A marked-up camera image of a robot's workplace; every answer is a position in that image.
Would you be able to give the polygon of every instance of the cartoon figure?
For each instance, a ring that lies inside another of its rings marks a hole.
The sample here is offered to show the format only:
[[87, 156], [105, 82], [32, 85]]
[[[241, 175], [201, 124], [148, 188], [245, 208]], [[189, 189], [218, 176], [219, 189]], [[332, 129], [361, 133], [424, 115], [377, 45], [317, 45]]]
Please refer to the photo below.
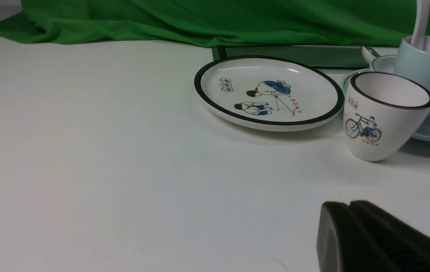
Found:
[[290, 85], [286, 84], [285, 81], [262, 81], [258, 84], [257, 88], [254, 91], [247, 91], [247, 95], [251, 97], [264, 95], [273, 95], [277, 97], [277, 95], [287, 95], [290, 97]]
[[376, 123], [374, 122], [374, 117], [370, 116], [369, 119], [361, 117], [361, 121], [366, 124], [366, 127], [361, 132], [361, 136], [370, 135], [374, 131], [374, 127], [376, 127]]
[[377, 142], [381, 138], [381, 130], [376, 128], [376, 122], [374, 122], [374, 117], [368, 118], [362, 117], [356, 113], [359, 117], [358, 121], [353, 119], [346, 120], [346, 134], [351, 139], [356, 139], [358, 136], [366, 137], [370, 142]]
[[272, 114], [272, 107], [269, 107], [269, 104], [266, 102], [242, 102], [239, 104], [235, 104], [234, 108], [236, 108], [237, 110], [243, 110], [244, 112], [250, 113], [252, 115]]

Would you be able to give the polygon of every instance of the green cloth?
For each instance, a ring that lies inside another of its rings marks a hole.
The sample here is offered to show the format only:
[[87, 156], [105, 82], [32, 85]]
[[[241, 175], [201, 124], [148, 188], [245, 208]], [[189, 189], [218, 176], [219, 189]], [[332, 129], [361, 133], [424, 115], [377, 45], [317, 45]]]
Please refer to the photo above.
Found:
[[416, 13], [415, 0], [22, 0], [22, 7], [0, 22], [0, 36], [20, 43], [170, 40], [205, 48], [398, 46]]

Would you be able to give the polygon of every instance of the white spoon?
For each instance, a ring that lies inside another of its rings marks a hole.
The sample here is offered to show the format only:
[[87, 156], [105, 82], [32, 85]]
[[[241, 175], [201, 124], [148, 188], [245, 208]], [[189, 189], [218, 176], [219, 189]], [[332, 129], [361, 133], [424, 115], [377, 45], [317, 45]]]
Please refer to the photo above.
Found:
[[425, 31], [428, 22], [430, 0], [417, 0], [417, 18], [410, 45], [420, 50], [424, 49]]

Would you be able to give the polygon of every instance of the white tabletop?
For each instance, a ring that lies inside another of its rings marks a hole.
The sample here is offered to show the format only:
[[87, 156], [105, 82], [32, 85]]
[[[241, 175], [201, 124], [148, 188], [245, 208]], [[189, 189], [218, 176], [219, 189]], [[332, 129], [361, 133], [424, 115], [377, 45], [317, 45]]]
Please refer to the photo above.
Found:
[[328, 200], [430, 236], [429, 143], [375, 164], [346, 150], [341, 116], [229, 124], [193, 88], [210, 61], [161, 41], [0, 38], [0, 272], [315, 272]]

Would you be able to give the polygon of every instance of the black cup rim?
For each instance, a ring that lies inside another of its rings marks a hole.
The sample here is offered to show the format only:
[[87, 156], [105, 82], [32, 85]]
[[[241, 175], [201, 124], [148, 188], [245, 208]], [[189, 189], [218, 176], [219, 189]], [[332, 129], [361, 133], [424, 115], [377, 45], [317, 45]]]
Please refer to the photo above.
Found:
[[378, 100], [378, 99], [376, 99], [376, 98], [374, 98], [374, 97], [372, 97], [372, 96], [369, 96], [369, 95], [367, 95], [366, 93], [364, 93], [363, 91], [361, 91], [361, 89], [360, 89], [360, 88], [358, 88], [358, 86], [356, 85], [356, 79], [357, 79], [358, 77], [360, 77], [360, 76], [364, 75], [364, 74], [389, 74], [390, 76], [397, 76], [397, 75], [396, 75], [396, 74], [390, 74], [390, 73], [384, 73], [384, 72], [372, 72], [372, 71], [368, 71], [368, 72], [359, 73], [359, 74], [356, 74], [355, 76], [353, 76], [353, 77], [351, 78], [351, 82], [350, 82], [351, 86], [353, 87], [353, 89], [355, 89], [355, 91], [357, 91], [359, 94], [361, 94], [361, 95], [362, 95], [362, 96], [364, 96], [365, 98], [368, 98], [368, 99], [370, 99], [370, 100], [373, 100], [374, 102], [377, 102], [377, 103], [382, 104], [382, 105], [387, 105], [387, 106], [389, 106], [389, 107], [399, 108], [399, 109], [402, 109], [402, 110], [424, 110], [424, 109], [426, 109], [426, 108], [429, 108], [429, 107], [430, 107], [430, 92], [429, 92], [425, 87], [423, 87], [422, 85], [420, 85], [420, 84], [416, 83], [416, 82], [415, 82], [415, 81], [413, 81], [413, 80], [407, 79], [407, 78], [405, 78], [405, 77], [403, 77], [403, 76], [398, 76], [398, 77], [401, 77], [402, 79], [405, 79], [405, 80], [407, 80], [407, 81], [410, 81], [411, 83], [413, 83], [413, 84], [415, 84], [415, 85], [419, 86], [420, 88], [422, 88], [422, 89], [427, 93], [427, 95], [428, 95], [428, 102], [427, 102], [427, 103], [425, 103], [424, 105], [419, 105], [419, 106], [412, 106], [412, 107], [409, 107], [409, 106], [402, 106], [402, 105], [390, 104], [390, 103], [387, 103], [387, 102], [383, 102], [383, 101], [381, 101], [381, 100]]

